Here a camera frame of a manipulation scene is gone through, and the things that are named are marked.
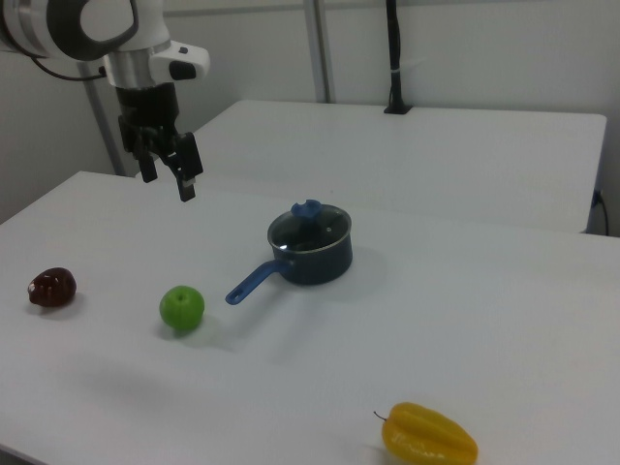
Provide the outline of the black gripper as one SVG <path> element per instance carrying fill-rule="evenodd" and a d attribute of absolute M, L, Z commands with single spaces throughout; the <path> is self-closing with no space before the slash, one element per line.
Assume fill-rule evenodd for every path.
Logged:
<path fill-rule="evenodd" d="M 196 177 L 203 173 L 202 160 L 194 135 L 178 134 L 175 128 L 179 107 L 174 84 L 115 91 L 123 147 L 133 152 L 142 180 L 150 183 L 157 178 L 151 151 L 168 152 L 160 159 L 175 178 L 180 200 L 193 199 Z"/>

